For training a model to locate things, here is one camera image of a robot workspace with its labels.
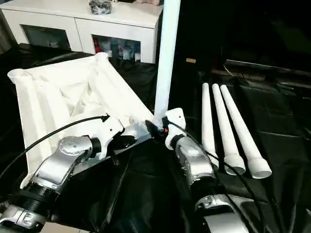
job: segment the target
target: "black cable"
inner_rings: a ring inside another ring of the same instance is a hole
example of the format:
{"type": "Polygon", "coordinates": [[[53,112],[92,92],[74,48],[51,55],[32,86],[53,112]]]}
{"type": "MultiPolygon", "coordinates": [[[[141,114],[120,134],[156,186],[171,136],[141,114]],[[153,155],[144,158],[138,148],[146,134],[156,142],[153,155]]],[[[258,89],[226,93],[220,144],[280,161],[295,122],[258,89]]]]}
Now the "black cable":
{"type": "MultiPolygon", "coordinates": [[[[206,151],[203,146],[198,143],[198,141],[189,133],[187,132],[186,130],[184,130],[182,127],[180,127],[179,125],[175,124],[174,122],[171,122],[171,121],[168,121],[169,124],[171,125],[174,125],[175,127],[177,127],[178,129],[180,129],[181,131],[183,131],[184,133],[187,134],[188,137],[190,137],[197,145],[198,147],[203,151],[204,154],[206,154],[207,158],[209,159],[209,162],[212,164],[209,156],[213,157],[214,159],[217,159],[219,161],[219,158],[212,155],[211,153],[209,153],[208,151],[206,151]]],[[[243,183],[243,185],[245,186],[245,188],[247,189],[247,191],[249,192],[249,194],[251,195],[252,199],[254,200],[254,203],[256,205],[256,208],[258,210],[258,213],[259,213],[259,218],[260,218],[260,221],[261,221],[261,224],[262,224],[262,233],[265,233],[266,232],[266,221],[265,221],[265,218],[263,216],[263,212],[262,212],[262,209],[260,207],[260,204],[255,196],[255,193],[252,191],[252,189],[250,188],[250,186],[248,185],[247,181],[243,178],[243,176],[241,174],[239,174],[237,172],[237,170],[230,166],[229,164],[227,164],[226,162],[224,162],[224,165],[227,166],[229,169],[231,169],[237,176],[238,178],[241,180],[241,182],[243,183]]],[[[215,170],[214,166],[212,165],[212,169],[213,169],[213,172],[215,174],[215,177],[216,179],[219,181],[219,183],[222,184],[219,176],[218,176],[218,171],[215,170]]]]}
{"type": "Polygon", "coordinates": [[[38,145],[40,142],[44,141],[45,139],[53,136],[54,134],[64,130],[64,129],[67,129],[73,125],[77,125],[77,124],[80,124],[82,122],[85,122],[85,121],[89,121],[89,120],[96,120],[96,119],[101,119],[102,121],[105,121],[107,119],[107,116],[94,116],[94,117],[89,117],[89,118],[85,118],[85,119],[82,119],[82,120],[78,120],[78,121],[75,121],[73,123],[70,123],[68,125],[65,125],[61,128],[59,128],[58,130],[55,130],[47,135],[45,135],[44,137],[42,137],[41,139],[35,141],[34,143],[32,143],[29,147],[27,147],[21,154],[19,154],[12,162],[10,162],[10,164],[5,168],[5,170],[1,173],[0,175],[0,180],[1,178],[3,177],[3,175],[7,172],[7,170],[12,166],[12,164],[14,164],[21,156],[23,156],[24,154],[26,154],[28,151],[30,151],[33,147],[35,147],[36,145],[38,145]]]}

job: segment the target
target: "black plastic sheet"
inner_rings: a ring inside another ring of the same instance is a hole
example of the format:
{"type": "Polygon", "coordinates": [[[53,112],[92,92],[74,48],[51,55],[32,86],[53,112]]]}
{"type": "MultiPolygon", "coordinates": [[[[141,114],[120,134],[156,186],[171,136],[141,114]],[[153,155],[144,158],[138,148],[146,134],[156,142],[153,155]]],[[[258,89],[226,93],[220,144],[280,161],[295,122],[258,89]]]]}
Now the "black plastic sheet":
{"type": "MultiPolygon", "coordinates": [[[[14,68],[85,56],[89,54],[28,45],[20,45],[0,56],[0,100],[6,110],[0,124],[0,170],[23,149],[15,87],[6,73],[14,68]]],[[[152,110],[156,67],[126,61],[113,65],[152,110]]],[[[172,79],[170,108],[183,108],[187,130],[198,139],[204,81],[227,84],[262,156],[271,166],[273,174],[267,179],[252,179],[249,171],[244,175],[263,208],[268,231],[311,232],[310,90],[228,76],[207,76],[198,73],[191,64],[181,66],[172,79]]],[[[216,150],[223,160],[214,103],[212,111],[216,150]]],[[[244,157],[238,138],[237,143],[244,157]]],[[[173,152],[149,140],[126,151],[119,159],[119,166],[113,166],[108,160],[73,177],[57,203],[58,222],[96,232],[200,232],[189,190],[173,152]]],[[[0,181],[0,197],[13,193],[26,171],[26,161],[21,159],[0,181]]],[[[236,177],[225,174],[223,166],[219,171],[229,194],[250,198],[236,177]]],[[[260,231],[253,203],[243,204],[242,210],[260,231]]]]}

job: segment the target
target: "black tarp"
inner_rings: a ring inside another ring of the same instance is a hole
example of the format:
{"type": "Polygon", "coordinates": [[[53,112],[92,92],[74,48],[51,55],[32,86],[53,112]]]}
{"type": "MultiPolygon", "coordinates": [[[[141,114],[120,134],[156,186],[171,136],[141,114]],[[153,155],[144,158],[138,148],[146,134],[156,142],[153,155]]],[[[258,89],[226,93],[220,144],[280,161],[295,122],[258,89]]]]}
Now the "black tarp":
{"type": "MultiPolygon", "coordinates": [[[[23,148],[14,85],[6,73],[14,68],[40,65],[42,61],[62,54],[67,55],[61,61],[88,56],[26,45],[0,56],[1,170],[23,148]]],[[[128,62],[118,62],[114,66],[153,110],[156,67],[128,62]]],[[[249,171],[244,175],[260,200],[269,231],[311,232],[310,90],[267,81],[203,75],[192,65],[182,66],[173,76],[170,107],[184,109],[187,129],[198,139],[203,81],[228,85],[262,156],[271,166],[273,174],[267,179],[251,179],[249,171]]],[[[223,159],[214,103],[212,109],[216,149],[223,159]]],[[[238,147],[244,156],[241,146],[238,147]]],[[[70,181],[57,204],[59,222],[90,231],[199,232],[190,194],[173,152],[163,144],[149,140],[120,155],[119,159],[120,166],[115,167],[107,161],[70,181]]],[[[16,163],[0,181],[0,195],[16,190],[25,172],[25,160],[16,163]]],[[[250,197],[236,177],[224,173],[223,166],[220,175],[230,194],[250,197]]],[[[254,205],[247,203],[242,208],[260,229],[254,205]]]]}

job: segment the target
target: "white pole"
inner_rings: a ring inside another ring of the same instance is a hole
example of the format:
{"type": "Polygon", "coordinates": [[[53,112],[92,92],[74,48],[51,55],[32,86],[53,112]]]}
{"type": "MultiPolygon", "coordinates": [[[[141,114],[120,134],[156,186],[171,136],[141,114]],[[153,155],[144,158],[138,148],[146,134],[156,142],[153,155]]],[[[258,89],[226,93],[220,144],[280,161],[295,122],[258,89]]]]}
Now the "white pole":
{"type": "MultiPolygon", "coordinates": [[[[209,85],[207,83],[204,83],[202,85],[202,146],[206,151],[218,157],[215,150],[212,111],[210,107],[209,85]]],[[[218,169],[219,167],[218,160],[213,157],[209,158],[218,169]]]]}
{"type": "Polygon", "coordinates": [[[265,159],[261,156],[252,135],[250,134],[237,106],[226,85],[221,86],[225,103],[229,110],[234,127],[238,133],[243,150],[248,160],[248,168],[255,179],[263,179],[272,174],[272,171],[265,159]]]}
{"type": "Polygon", "coordinates": [[[164,1],[160,58],[155,95],[156,119],[162,119],[168,110],[180,1],[164,1]]]}
{"type": "MultiPolygon", "coordinates": [[[[243,159],[239,155],[237,144],[235,143],[234,135],[231,129],[230,121],[225,109],[225,104],[220,93],[218,84],[213,84],[212,86],[216,111],[218,117],[218,123],[220,128],[220,133],[222,136],[222,142],[225,152],[225,162],[236,169],[239,174],[245,172],[245,164],[243,159]]],[[[225,166],[225,170],[230,175],[235,175],[235,173],[225,166]]]]}

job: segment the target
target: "robotic arm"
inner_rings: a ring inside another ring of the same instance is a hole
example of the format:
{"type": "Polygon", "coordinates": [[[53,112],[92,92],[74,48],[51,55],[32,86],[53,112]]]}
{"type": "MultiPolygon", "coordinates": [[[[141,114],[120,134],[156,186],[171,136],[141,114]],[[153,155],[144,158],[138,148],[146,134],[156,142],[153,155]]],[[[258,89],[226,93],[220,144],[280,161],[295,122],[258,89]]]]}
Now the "robotic arm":
{"type": "MultiPolygon", "coordinates": [[[[182,130],[167,124],[169,121],[184,129],[186,122],[182,109],[169,110],[163,119],[164,131],[167,133],[165,145],[176,152],[196,202],[195,209],[207,232],[248,233],[239,214],[219,190],[210,160],[182,130]]],[[[104,125],[105,132],[101,134],[100,139],[88,136],[69,136],[61,139],[56,151],[43,161],[28,185],[15,195],[0,217],[0,225],[10,224],[15,228],[39,231],[51,219],[54,203],[68,180],[73,175],[104,161],[108,144],[118,132],[124,130],[120,122],[111,117],[104,125]]],[[[129,132],[132,132],[131,129],[125,129],[127,136],[129,132]]]]}

